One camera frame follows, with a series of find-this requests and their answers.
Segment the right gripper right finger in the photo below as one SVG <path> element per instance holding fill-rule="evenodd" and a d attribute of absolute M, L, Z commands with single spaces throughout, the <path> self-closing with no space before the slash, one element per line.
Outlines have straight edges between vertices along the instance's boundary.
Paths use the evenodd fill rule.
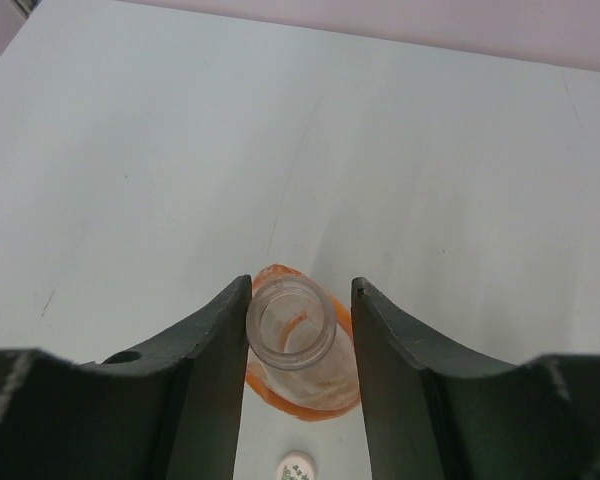
<path fill-rule="evenodd" d="M 600 479 L 600 355 L 513 365 L 351 285 L 376 479 Z"/>

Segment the left aluminium frame post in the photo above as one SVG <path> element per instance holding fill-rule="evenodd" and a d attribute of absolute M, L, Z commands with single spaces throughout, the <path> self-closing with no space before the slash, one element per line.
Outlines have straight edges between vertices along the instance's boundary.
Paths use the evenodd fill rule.
<path fill-rule="evenodd" d="M 11 0 L 11 3 L 25 16 L 29 16 L 40 0 Z"/>

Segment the white green-printed bottle cap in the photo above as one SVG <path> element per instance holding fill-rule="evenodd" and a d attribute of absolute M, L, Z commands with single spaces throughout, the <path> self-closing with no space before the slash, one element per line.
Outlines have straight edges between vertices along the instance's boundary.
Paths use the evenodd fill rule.
<path fill-rule="evenodd" d="M 299 451 L 287 453 L 276 468 L 276 480 L 316 480 L 317 468 L 311 456 Z"/>

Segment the orange drink bottle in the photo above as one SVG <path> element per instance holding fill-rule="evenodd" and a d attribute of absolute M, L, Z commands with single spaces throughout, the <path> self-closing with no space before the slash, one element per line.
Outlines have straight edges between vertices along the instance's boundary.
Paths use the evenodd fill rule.
<path fill-rule="evenodd" d="M 360 403 L 352 320 L 333 295 L 281 264 L 252 281 L 246 383 L 302 421 L 344 415 Z"/>

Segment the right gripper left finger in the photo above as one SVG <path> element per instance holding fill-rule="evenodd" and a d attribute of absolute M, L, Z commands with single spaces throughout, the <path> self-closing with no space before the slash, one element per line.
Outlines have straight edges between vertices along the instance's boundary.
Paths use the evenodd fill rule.
<path fill-rule="evenodd" d="M 251 293 L 240 276 L 101 363 L 0 350 L 0 479 L 231 478 Z"/>

